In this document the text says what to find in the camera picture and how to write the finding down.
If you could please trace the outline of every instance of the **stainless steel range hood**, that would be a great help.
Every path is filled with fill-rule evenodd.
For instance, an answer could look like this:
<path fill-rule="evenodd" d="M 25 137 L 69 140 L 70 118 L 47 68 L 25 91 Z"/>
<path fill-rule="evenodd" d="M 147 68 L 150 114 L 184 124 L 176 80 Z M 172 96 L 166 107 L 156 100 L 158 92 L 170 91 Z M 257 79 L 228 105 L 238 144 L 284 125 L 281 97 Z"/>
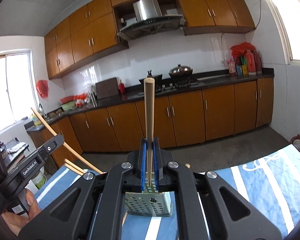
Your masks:
<path fill-rule="evenodd" d="M 117 33 L 124 40 L 133 40 L 150 34 L 176 30 L 186 20 L 180 14 L 162 15 L 157 0 L 140 0 L 133 3 L 137 22 L 126 26 Z"/>

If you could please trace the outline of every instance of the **red plastic bag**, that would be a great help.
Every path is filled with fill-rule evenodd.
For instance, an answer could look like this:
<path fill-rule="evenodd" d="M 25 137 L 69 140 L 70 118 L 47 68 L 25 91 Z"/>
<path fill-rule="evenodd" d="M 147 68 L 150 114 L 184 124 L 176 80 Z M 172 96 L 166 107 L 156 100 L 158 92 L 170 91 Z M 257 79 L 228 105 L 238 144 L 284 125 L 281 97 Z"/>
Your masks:
<path fill-rule="evenodd" d="M 35 87 L 37 88 L 37 92 L 42 98 L 47 98 L 48 97 L 48 81 L 46 80 L 39 80 L 36 84 Z"/>

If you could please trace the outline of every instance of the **human hand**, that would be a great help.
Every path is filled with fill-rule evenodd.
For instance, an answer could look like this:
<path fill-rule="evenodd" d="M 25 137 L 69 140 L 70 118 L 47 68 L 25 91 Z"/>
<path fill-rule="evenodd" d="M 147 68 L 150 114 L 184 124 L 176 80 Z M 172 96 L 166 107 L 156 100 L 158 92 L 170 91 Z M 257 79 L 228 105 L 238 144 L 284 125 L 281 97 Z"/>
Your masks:
<path fill-rule="evenodd" d="M 7 223 L 8 227 L 10 228 L 10 230 L 16 235 L 18 236 L 21 229 L 27 224 L 29 223 L 33 218 L 36 217 L 36 215 L 38 215 L 41 212 L 41 209 L 36 201 L 36 199 L 34 198 L 33 193 L 26 189 L 26 200 L 30 206 L 30 210 L 29 210 L 29 218 L 25 218 L 22 216 L 18 216 L 14 213 L 11 212 L 4 212 L 1 216 L 4 219 L 4 221 Z"/>

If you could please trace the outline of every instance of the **countertop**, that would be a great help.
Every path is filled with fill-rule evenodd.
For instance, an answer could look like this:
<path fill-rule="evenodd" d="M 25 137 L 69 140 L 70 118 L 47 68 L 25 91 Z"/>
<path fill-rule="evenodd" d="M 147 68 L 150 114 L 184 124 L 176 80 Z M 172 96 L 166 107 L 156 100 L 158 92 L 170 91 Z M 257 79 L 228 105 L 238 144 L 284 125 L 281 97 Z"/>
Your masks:
<path fill-rule="evenodd" d="M 269 68 L 263 68 L 263 74 L 251 75 L 251 76 L 248 76 L 248 75 L 232 76 L 229 74 L 224 74 L 223 71 L 213 71 L 213 72 L 211 72 L 211 74 L 213 74 L 213 76 L 209 76 L 209 75 L 207 75 L 207 73 L 196 74 L 195 78 L 198 79 L 198 83 L 187 86 L 187 87 L 170 89 L 170 87 L 166 86 L 167 90 L 156 93 L 155 97 L 168 96 L 168 95 L 172 95 L 172 94 L 184 93 L 184 92 L 200 90 L 200 89 L 205 89 L 205 88 L 217 87 L 217 86 L 228 85 L 228 84 L 236 84 L 236 83 L 240 83 L 240 82 L 253 81 L 253 80 L 257 80 L 259 78 L 274 77 L 274 70 L 269 69 Z M 57 117 L 54 117 L 54 118 L 48 120 L 47 123 L 52 125 L 55 122 L 58 122 L 59 120 L 61 120 L 62 118 L 73 115 L 73 114 L 78 114 L 81 112 L 87 112 L 87 111 L 91 111 L 91 110 L 95 110 L 95 109 L 99 109 L 99 108 L 116 106 L 116 105 L 120 105 L 120 104 L 124 104 L 124 103 L 143 100 L 144 99 L 143 88 L 140 85 L 138 86 L 138 88 L 139 89 L 136 89 L 134 91 L 128 91 L 127 93 L 124 93 L 121 95 L 97 100 L 96 105 L 89 103 L 80 108 L 62 112 Z M 44 129 L 43 125 L 38 125 L 38 126 L 30 127 L 26 131 L 34 132 L 34 131 L 40 131 L 43 129 Z"/>

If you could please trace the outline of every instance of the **blue striped cloth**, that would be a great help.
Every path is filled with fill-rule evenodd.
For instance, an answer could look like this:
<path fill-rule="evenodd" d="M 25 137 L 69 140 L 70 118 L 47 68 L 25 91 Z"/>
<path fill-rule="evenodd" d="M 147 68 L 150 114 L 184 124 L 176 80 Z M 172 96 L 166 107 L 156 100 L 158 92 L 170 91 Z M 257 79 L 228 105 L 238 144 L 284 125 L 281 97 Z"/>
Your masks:
<path fill-rule="evenodd" d="M 216 173 L 274 223 L 285 238 L 300 220 L 300 153 L 289 145 L 273 154 Z M 36 193 L 44 209 L 79 176 L 61 167 Z M 177 217 L 174 193 L 170 192 L 170 217 L 128 215 L 122 227 L 122 240 L 175 240 Z"/>

